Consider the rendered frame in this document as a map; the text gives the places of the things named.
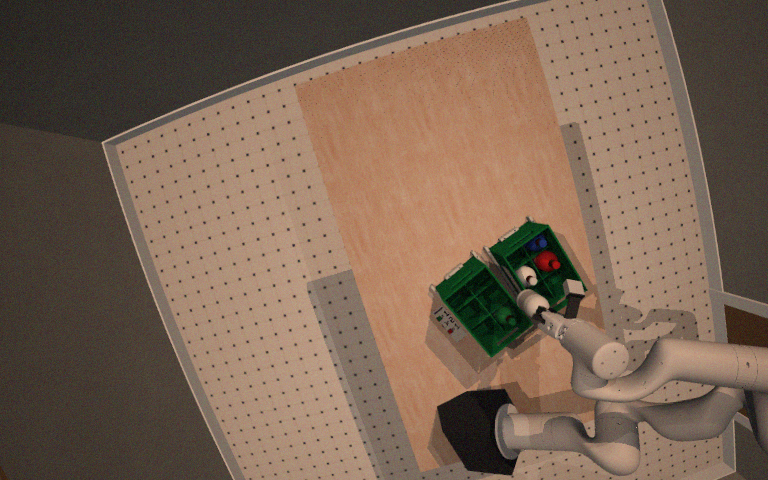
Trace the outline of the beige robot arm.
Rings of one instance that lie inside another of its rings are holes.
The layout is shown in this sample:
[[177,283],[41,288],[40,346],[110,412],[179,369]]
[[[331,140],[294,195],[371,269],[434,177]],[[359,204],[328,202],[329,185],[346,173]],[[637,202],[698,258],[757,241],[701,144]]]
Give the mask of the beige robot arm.
[[[640,464],[639,422],[673,441],[706,440],[722,434],[742,408],[768,455],[767,347],[660,338],[634,372],[619,377],[629,364],[627,348],[576,318],[585,297],[581,281],[566,279],[563,288],[568,299],[564,318],[571,320],[558,339],[573,358],[572,390],[598,400],[595,436],[588,436],[575,413],[519,413],[512,404],[503,404],[495,419],[495,437],[506,459],[517,458],[520,450],[573,451],[610,474],[626,476]],[[715,387],[682,401],[640,400],[673,380]]]

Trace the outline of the white paper pick list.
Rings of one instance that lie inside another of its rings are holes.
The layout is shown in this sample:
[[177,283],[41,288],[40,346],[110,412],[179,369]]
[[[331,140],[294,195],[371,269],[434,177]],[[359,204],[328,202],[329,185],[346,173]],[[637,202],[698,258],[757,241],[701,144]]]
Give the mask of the white paper pick list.
[[432,314],[456,342],[459,342],[467,335],[443,305],[433,311]]

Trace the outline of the green crate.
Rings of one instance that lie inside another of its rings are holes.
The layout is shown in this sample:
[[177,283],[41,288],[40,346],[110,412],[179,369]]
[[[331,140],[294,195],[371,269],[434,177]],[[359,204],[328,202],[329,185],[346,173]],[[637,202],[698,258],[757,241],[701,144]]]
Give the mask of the green crate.
[[[484,273],[484,268],[488,269],[488,272]],[[500,293],[501,287],[508,294],[507,297]],[[491,270],[487,267],[487,265],[474,256],[466,261],[463,264],[463,267],[459,269],[455,274],[453,274],[450,278],[443,280],[435,288],[437,289],[442,301],[469,331],[469,333],[475,338],[475,340],[480,344],[482,348],[498,346],[497,343],[501,339],[503,339],[506,335],[518,327],[519,329],[510,335],[507,339],[505,339],[501,344],[507,342],[521,330],[528,318],[527,315],[518,307],[515,300],[511,297],[511,295],[507,292],[507,290],[503,287],[495,275],[491,272]],[[512,304],[512,307],[517,313],[517,323],[513,326],[501,325],[492,315],[492,313],[500,306],[502,306],[506,301],[510,305]],[[516,304],[516,306],[512,301]],[[480,304],[482,304],[483,307]],[[449,305],[454,311],[449,307]],[[521,315],[521,313],[524,315]],[[464,324],[459,319],[459,317],[466,324]],[[501,329],[501,327],[503,329]],[[471,331],[476,337],[471,333]],[[479,338],[481,338],[480,342],[477,340]]]
[[[538,252],[533,252],[533,251],[524,249],[522,245],[527,243],[529,240],[531,240],[541,232],[544,234],[545,239],[547,241],[546,247],[544,247],[542,250]],[[529,236],[526,237],[527,235]],[[525,289],[532,289],[538,294],[540,294],[541,296],[543,296],[544,298],[546,298],[550,306],[552,306],[553,304],[558,302],[560,299],[565,297],[563,283],[565,282],[566,279],[582,282],[579,274],[577,273],[569,257],[567,256],[566,252],[564,251],[563,247],[561,246],[560,242],[558,241],[557,237],[555,236],[555,234],[553,233],[552,229],[548,224],[541,224],[541,223],[528,221],[522,226],[520,226],[519,230],[516,231],[514,234],[512,234],[502,242],[499,241],[498,243],[490,247],[489,250],[492,253],[492,255],[495,256],[494,258],[496,259],[496,261],[498,261],[499,266],[504,271],[510,283],[513,285],[514,289],[516,289],[516,285],[518,287],[519,293]],[[531,259],[537,256],[538,254],[540,254],[544,250],[547,250],[556,254],[560,262],[560,268],[558,270],[555,269],[551,272],[544,272],[536,268],[536,266],[534,265]],[[505,262],[507,264],[505,264]],[[515,273],[515,270],[517,270],[524,264],[531,267],[535,271],[538,284],[528,288],[524,287],[524,285],[518,278],[517,274]]]

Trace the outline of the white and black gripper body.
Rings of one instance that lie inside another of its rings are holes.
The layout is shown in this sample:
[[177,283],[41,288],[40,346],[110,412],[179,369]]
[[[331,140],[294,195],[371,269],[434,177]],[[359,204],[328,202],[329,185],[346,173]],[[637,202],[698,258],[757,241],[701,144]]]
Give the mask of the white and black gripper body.
[[545,311],[541,312],[541,314],[542,318],[545,319],[545,324],[538,323],[538,328],[547,335],[558,340],[558,335],[562,333],[563,325],[571,319],[564,318],[565,314]]

